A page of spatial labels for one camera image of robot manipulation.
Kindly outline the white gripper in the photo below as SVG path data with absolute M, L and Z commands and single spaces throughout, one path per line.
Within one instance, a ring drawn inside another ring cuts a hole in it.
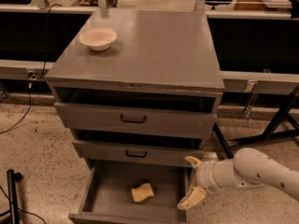
M 221 191 L 221 187 L 216 182 L 213 173 L 215 161 L 201 162 L 193 156 L 186 156 L 185 161 L 195 169 L 195 181 L 199 187 L 189 187 L 186 196 L 177 205 L 179 210 L 189 210 L 195 207 L 205 199 L 206 192 L 216 193 Z

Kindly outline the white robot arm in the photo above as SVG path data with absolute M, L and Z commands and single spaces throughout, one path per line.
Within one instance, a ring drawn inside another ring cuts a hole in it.
M 200 161 L 186 156 L 192 166 L 192 179 L 179 210 L 189 210 L 208 193 L 223 189 L 256 189 L 270 186 L 299 201 L 299 173 L 291 170 L 255 148 L 241 148 L 224 161 Z

